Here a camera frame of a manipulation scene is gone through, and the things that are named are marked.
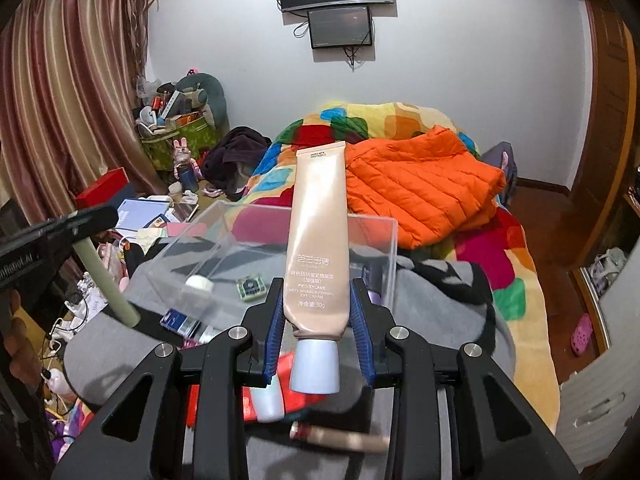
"green bag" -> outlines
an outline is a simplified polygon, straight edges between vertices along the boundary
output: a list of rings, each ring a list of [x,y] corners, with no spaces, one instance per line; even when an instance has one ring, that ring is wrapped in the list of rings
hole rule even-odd
[[[193,123],[185,124],[174,132],[150,139],[140,139],[156,171],[174,170],[174,140],[185,137],[193,158],[198,158],[201,148],[213,148],[220,140],[220,133],[214,130],[204,117]]]

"eye cream tube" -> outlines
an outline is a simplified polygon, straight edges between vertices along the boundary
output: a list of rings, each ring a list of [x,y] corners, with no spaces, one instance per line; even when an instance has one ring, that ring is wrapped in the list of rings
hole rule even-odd
[[[349,238],[344,142],[296,153],[284,314],[298,339],[290,389],[340,390],[338,341],[349,320]]]

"white bottle cap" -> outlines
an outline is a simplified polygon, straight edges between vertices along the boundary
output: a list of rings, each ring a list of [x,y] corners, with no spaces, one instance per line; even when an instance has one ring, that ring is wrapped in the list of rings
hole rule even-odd
[[[275,422],[284,418],[284,399],[277,375],[266,388],[249,388],[258,422]]]
[[[338,343],[327,339],[299,340],[293,357],[289,387],[301,394],[338,393]]]
[[[189,276],[184,284],[197,290],[203,290],[204,292],[211,292],[213,290],[213,282],[209,278],[205,278],[199,274]]]

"blue gripper pad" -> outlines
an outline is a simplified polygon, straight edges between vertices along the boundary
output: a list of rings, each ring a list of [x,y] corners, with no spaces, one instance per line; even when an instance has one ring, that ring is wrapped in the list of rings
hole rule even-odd
[[[373,344],[367,322],[364,319],[362,304],[356,294],[353,282],[351,287],[351,308],[349,312],[349,321],[353,330],[353,337],[356,341],[356,350],[358,351],[358,362],[360,363],[360,372],[367,380],[367,384],[371,386],[376,379],[376,367],[373,364]]]
[[[278,368],[278,357],[280,357],[280,346],[282,346],[284,322],[282,293],[280,293],[276,308],[273,311],[273,317],[271,318],[267,341],[264,342],[264,377],[267,379],[267,384],[271,384],[271,378],[276,374]]]

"white wall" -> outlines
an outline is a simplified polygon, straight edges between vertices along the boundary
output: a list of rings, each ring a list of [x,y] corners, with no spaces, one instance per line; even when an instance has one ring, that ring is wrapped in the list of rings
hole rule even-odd
[[[294,38],[300,20],[275,0],[159,0],[150,62],[163,81],[192,67],[217,77],[231,127],[274,137],[331,100],[403,101],[439,108],[481,149],[508,140],[520,176],[571,182],[584,140],[584,3],[396,1],[373,10],[375,46],[353,73],[341,50]]]

